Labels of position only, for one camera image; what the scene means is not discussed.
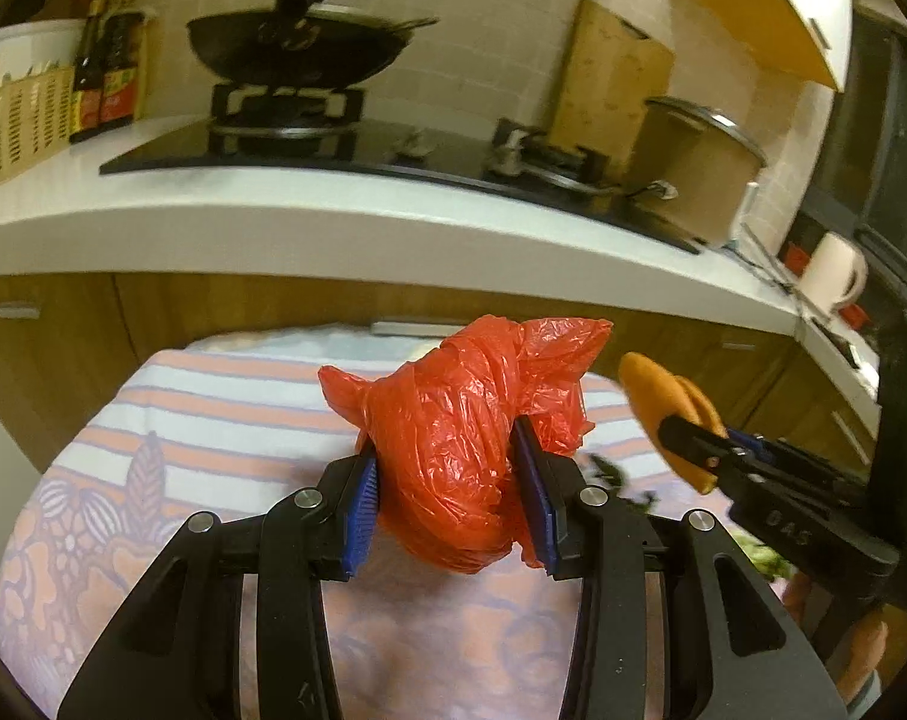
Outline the person's right hand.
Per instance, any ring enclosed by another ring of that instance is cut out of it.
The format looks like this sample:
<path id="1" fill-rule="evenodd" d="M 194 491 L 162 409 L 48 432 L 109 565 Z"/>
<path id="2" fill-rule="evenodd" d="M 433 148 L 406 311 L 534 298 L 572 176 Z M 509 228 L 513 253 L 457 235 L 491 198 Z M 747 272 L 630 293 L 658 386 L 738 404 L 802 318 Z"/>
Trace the person's right hand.
<path id="1" fill-rule="evenodd" d="M 780 594 L 787 613 L 800 631 L 813 639 L 816 628 L 826 621 L 833 599 L 808 575 L 797 572 Z M 826 670 L 844 702 L 847 715 L 862 718 L 881 697 L 881 660 L 890 643 L 888 606 L 873 605 L 854 621 L 840 626 L 840 639 L 826 658 Z"/>

